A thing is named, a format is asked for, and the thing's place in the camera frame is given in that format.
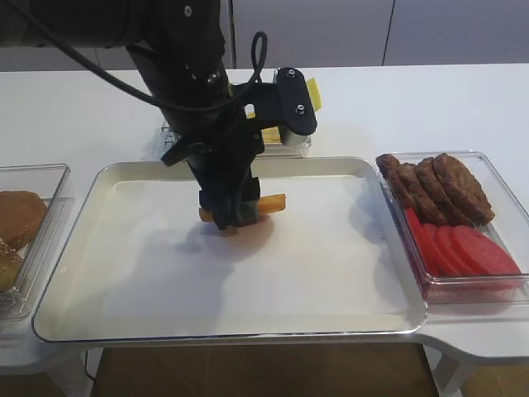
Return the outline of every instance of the white countertop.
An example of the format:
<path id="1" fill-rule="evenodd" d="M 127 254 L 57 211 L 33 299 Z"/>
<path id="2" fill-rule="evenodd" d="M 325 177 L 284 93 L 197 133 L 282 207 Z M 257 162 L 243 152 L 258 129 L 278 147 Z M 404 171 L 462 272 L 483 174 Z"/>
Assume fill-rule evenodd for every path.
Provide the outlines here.
<path id="1" fill-rule="evenodd" d="M 489 157 L 529 208 L 529 65 L 303 72 L 306 78 L 317 78 L 323 100 L 311 156 L 354 155 L 373 161 L 389 151 L 474 149 Z M 145 89 L 137 72 L 115 75 Z M 234 70 L 230 76 L 241 82 L 250 72 Z M 264 81 L 270 76 L 266 71 Z M 74 211 L 104 166 L 154 159 L 153 141 L 162 121 L 156 108 L 89 72 L 0 74 L 0 166 L 68 164 L 80 198 Z M 476 363 L 528 360 L 529 306 L 513 306 L 501 316 L 487 314 L 491 309 L 431 306 L 427 325 L 403 340 L 430 344 Z M 39 361 L 51 365 L 61 350 L 38 342 L 28 320 L 0 325 L 0 335 L 10 341 L 0 342 L 0 372 L 16 367 L 29 371 Z"/>

